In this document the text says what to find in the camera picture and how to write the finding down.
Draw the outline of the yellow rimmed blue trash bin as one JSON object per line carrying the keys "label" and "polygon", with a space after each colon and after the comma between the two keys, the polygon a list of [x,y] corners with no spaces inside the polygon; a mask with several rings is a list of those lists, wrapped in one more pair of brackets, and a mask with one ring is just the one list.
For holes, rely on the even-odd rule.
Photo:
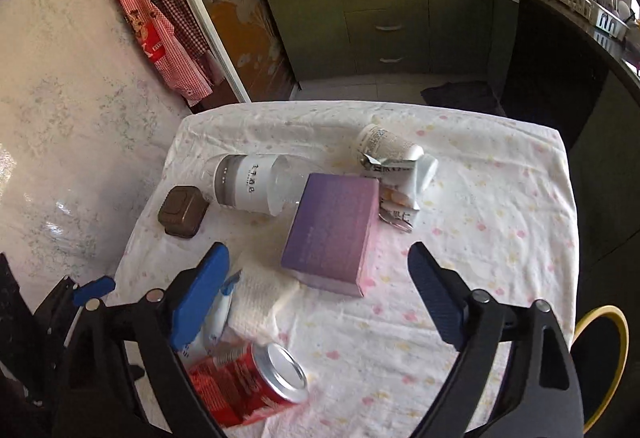
{"label": "yellow rimmed blue trash bin", "polygon": [[582,393],[584,434],[600,420],[620,386],[629,344],[627,319],[614,305],[594,308],[578,321],[570,354]]}

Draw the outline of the clear plastic bottle white label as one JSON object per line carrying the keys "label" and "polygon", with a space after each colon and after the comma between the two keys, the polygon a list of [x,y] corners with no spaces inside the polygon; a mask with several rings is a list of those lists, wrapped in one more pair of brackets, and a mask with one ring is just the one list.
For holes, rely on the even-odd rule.
{"label": "clear plastic bottle white label", "polygon": [[218,154],[204,164],[200,188],[220,206],[278,216],[299,203],[309,175],[319,171],[291,154]]}

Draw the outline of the purple cardboard box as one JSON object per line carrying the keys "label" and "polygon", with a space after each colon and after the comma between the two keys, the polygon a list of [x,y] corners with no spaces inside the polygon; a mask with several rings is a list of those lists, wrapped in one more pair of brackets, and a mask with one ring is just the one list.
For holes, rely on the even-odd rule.
{"label": "purple cardboard box", "polygon": [[307,287],[362,297],[378,227],[378,201],[375,178],[310,174],[281,267]]}

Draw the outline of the white blue tube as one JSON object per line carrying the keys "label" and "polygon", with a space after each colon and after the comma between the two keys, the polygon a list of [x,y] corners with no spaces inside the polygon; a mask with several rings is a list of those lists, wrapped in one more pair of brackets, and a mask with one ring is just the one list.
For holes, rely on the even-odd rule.
{"label": "white blue tube", "polygon": [[193,368],[206,357],[210,357],[220,342],[230,314],[235,285],[240,278],[241,273],[238,271],[224,281],[208,310],[200,331],[190,344],[178,352],[181,363],[187,370]]}

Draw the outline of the red soda can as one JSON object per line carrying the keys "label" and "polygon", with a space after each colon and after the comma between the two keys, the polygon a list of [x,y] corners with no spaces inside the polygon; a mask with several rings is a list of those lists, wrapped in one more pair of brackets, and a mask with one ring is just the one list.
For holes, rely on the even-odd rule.
{"label": "red soda can", "polygon": [[222,428],[256,423],[308,399],[306,374],[278,343],[245,342],[190,369],[195,392]]}

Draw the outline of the red checked apron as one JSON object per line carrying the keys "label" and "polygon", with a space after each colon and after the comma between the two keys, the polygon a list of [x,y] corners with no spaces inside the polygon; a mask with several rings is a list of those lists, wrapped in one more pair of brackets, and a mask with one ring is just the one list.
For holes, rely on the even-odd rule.
{"label": "red checked apron", "polygon": [[186,0],[119,0],[134,37],[165,84],[193,106],[224,73]]}

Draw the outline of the green kitchen cabinets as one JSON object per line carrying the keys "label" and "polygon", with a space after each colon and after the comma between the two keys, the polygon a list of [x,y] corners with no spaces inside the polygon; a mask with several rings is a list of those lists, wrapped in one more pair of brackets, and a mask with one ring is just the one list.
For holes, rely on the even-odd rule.
{"label": "green kitchen cabinets", "polygon": [[555,0],[266,0],[299,81],[486,81],[570,155],[585,266],[639,246],[639,55]]}

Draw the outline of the small brown plastic box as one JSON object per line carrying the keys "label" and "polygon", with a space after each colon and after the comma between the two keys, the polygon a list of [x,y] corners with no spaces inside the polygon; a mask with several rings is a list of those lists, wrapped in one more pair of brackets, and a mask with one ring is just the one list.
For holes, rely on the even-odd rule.
{"label": "small brown plastic box", "polygon": [[166,235],[191,239],[200,229],[209,202],[195,186],[171,188],[157,214]]}

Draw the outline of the white carton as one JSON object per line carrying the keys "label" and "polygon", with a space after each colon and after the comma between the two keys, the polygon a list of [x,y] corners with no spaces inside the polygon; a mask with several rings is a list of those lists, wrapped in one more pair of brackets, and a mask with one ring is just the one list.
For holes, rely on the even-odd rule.
{"label": "white carton", "polygon": [[437,172],[438,160],[428,154],[416,160],[378,160],[363,153],[360,163],[365,177],[378,180],[378,216],[402,232],[413,232],[422,197]]}

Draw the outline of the white paper towel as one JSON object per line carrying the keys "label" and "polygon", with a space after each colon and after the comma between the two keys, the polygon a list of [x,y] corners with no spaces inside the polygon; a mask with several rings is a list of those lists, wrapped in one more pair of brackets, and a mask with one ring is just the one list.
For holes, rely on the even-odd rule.
{"label": "white paper towel", "polygon": [[228,328],[239,338],[258,344],[278,339],[277,315],[299,290],[299,282],[276,269],[245,262],[235,283]]}

